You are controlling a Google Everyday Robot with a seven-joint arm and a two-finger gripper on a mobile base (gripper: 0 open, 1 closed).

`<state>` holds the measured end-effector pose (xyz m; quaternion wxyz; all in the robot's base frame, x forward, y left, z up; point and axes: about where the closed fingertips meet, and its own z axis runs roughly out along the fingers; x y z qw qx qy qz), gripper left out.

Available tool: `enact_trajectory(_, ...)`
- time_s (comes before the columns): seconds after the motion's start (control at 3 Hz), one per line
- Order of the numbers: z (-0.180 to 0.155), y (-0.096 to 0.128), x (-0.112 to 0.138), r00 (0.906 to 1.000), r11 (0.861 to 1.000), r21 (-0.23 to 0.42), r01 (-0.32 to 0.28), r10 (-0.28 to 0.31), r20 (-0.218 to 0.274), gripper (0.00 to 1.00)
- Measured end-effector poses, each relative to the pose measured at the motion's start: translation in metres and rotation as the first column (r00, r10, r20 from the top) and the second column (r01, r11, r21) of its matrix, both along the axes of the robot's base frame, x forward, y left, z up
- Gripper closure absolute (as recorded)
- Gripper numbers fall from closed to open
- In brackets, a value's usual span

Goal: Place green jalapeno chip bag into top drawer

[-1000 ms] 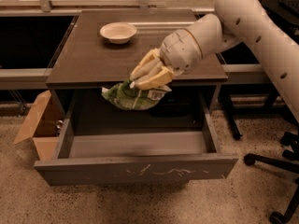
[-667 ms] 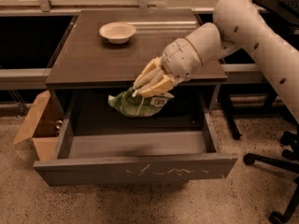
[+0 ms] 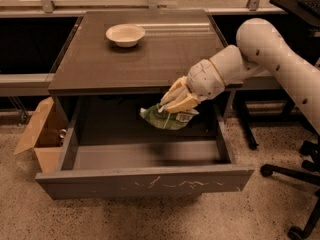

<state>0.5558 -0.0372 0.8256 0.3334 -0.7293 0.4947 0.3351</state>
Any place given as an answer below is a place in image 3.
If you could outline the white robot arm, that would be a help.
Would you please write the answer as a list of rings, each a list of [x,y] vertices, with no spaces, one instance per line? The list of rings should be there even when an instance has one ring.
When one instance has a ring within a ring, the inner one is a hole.
[[[173,114],[211,100],[225,88],[266,70],[320,134],[320,70],[297,55],[268,21],[253,18],[238,28],[236,43],[192,66],[162,97]]]

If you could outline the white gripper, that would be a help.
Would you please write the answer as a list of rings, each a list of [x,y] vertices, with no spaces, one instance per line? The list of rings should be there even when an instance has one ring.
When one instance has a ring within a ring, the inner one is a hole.
[[[225,84],[210,60],[192,66],[186,76],[178,78],[161,98],[158,109],[178,113],[193,109],[201,101],[212,100],[225,90]]]

